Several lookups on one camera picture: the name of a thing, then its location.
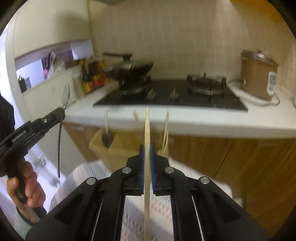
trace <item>stove burner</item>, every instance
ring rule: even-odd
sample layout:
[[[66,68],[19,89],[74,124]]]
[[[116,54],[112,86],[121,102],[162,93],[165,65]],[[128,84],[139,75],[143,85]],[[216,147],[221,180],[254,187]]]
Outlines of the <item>stove burner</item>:
[[[222,78],[221,82],[217,80],[208,79],[205,77],[199,78],[198,75],[187,76],[187,87],[193,93],[204,95],[222,95],[226,91],[226,78]]]
[[[148,92],[152,88],[151,77],[145,76],[138,81],[119,81],[119,92],[121,95],[133,95]]]

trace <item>wooden cabinet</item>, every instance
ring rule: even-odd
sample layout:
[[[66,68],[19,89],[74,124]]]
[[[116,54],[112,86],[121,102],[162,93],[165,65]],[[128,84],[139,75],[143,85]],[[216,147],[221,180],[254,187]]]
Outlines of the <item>wooden cabinet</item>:
[[[98,154],[89,143],[98,127],[64,123],[86,160]],[[170,136],[172,158],[246,197],[247,212],[273,236],[296,205],[296,140]]]
[[[213,178],[223,163],[233,139],[170,136],[170,156]]]
[[[99,130],[99,127],[83,126],[66,122],[63,122],[63,127],[87,161],[98,159],[96,153],[89,149],[89,143]]]
[[[296,140],[283,140],[259,175],[260,183],[247,195],[247,212],[273,236],[296,205]]]

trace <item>pan handle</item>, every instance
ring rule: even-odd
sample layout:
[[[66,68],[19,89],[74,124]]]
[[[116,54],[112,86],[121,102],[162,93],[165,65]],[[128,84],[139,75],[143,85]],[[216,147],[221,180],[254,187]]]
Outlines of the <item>pan handle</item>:
[[[123,61],[130,61],[133,56],[132,53],[103,53],[105,56],[123,57]]]

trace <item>spoon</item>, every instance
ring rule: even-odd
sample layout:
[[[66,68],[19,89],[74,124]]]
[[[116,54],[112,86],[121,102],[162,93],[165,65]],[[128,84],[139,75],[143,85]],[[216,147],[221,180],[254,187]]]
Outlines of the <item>spoon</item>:
[[[67,107],[69,99],[70,99],[70,85],[66,84],[63,95],[62,95],[62,101],[61,101],[61,108],[64,111]],[[63,124],[63,119],[61,119],[59,122],[59,137],[57,142],[57,177],[58,178],[61,177],[60,166],[59,166],[59,156],[60,156],[59,153],[60,153],[60,146],[61,146],[62,124]]]

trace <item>white countertop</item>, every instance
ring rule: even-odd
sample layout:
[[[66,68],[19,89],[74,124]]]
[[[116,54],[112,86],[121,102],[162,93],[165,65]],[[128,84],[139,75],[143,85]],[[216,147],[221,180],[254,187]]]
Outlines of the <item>white countertop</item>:
[[[94,106],[118,83],[103,88],[78,100],[66,109],[66,122],[89,126],[104,126],[108,110],[109,127],[114,129],[143,129],[145,106]],[[236,95],[253,98],[240,89],[237,83],[229,84]],[[296,108],[291,96],[279,91],[278,106],[257,107],[243,102],[248,112],[204,107],[151,105],[150,124],[163,130],[167,110],[170,110],[169,133],[204,137],[235,138],[296,138]]]

